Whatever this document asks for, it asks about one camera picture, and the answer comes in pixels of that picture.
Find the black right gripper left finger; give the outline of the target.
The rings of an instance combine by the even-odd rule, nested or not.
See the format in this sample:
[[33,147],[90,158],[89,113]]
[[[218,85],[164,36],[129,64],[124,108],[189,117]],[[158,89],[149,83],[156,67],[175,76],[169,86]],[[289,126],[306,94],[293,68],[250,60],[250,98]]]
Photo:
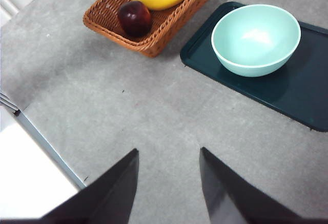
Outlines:
[[97,180],[40,218],[1,223],[128,223],[137,190],[139,151],[131,150]]

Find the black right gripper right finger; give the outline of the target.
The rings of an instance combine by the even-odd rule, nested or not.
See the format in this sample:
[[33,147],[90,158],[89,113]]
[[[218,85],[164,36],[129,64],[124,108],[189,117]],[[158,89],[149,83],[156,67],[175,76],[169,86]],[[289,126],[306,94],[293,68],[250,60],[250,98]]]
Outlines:
[[248,183],[202,147],[199,155],[202,191],[211,223],[327,223],[301,217]]

